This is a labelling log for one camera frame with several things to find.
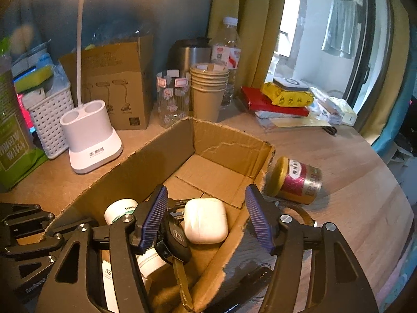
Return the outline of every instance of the hanging towel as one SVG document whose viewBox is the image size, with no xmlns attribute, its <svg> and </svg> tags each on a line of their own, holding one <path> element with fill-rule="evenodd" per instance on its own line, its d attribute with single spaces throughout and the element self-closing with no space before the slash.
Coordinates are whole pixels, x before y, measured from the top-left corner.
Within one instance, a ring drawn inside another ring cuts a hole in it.
<svg viewBox="0 0 417 313">
<path fill-rule="evenodd" d="M 322 51 L 346 59 L 354 57 L 357 26 L 356 2 L 333 0 Z"/>
</svg>

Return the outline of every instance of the wooden table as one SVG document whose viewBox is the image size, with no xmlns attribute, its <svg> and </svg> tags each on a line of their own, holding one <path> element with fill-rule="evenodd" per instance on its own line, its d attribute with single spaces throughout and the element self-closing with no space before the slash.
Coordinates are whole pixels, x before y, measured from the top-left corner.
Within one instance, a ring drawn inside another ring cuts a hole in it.
<svg viewBox="0 0 417 313">
<path fill-rule="evenodd" d="M 223 124 L 274 144 L 276 157 L 285 155 L 322 170 L 323 196 L 305 208 L 320 225 L 332 221 L 339 227 L 376 294 L 400 257 L 413 214 L 396 179 L 369 144 L 347 126 L 340 126 L 334 137 L 320 128 L 281 129 L 267 134 L 248 113 L 232 108 L 230 114 L 220 116 L 227 118 Z M 124 144 L 122 158 L 163 130 L 152 116 L 146 130 L 118 132 Z M 40 166 L 11 192 L 0 194 L 0 201 L 40 204 L 58 215 L 120 161 L 81 176 L 72 171 L 68 153 L 63 153 Z M 308 277 L 302 278 L 302 287 L 307 281 Z"/>
</svg>

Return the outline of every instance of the clear water bottle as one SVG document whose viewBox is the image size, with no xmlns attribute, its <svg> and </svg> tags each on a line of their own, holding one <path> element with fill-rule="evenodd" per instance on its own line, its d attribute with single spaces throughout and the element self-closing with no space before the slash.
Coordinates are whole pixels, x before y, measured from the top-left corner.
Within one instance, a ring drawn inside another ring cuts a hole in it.
<svg viewBox="0 0 417 313">
<path fill-rule="evenodd" d="M 229 83 L 226 86 L 222 106 L 230 105 L 240 59 L 240 39 L 237 34 L 237 19 L 225 17 L 216 36 L 211 40 L 211 62 L 223 64 L 229 69 Z"/>
</svg>

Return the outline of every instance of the green bag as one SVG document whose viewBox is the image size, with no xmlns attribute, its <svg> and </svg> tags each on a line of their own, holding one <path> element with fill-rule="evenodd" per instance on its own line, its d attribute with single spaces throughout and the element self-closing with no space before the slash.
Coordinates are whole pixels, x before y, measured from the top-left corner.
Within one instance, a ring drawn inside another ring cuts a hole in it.
<svg viewBox="0 0 417 313">
<path fill-rule="evenodd" d="M 11 59 L 0 48 L 0 189 L 10 189 L 47 161 L 27 130 L 13 86 Z"/>
</svg>

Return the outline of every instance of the yellow curtain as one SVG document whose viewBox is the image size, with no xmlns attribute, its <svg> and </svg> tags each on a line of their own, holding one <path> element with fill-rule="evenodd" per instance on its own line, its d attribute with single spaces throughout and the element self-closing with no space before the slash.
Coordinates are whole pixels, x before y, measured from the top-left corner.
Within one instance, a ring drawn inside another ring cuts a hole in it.
<svg viewBox="0 0 417 313">
<path fill-rule="evenodd" d="M 360 131 L 370 145 L 379 138 L 388 121 L 400 92 L 408 58 L 410 37 L 408 13 L 399 0 L 391 0 L 391 4 L 394 10 L 394 35 L 387 75 L 373 111 Z"/>
<path fill-rule="evenodd" d="M 279 35 L 285 0 L 213 0 L 208 35 L 213 38 L 225 16 L 238 18 L 241 58 L 235 92 L 241 86 L 260 88 Z"/>
</svg>

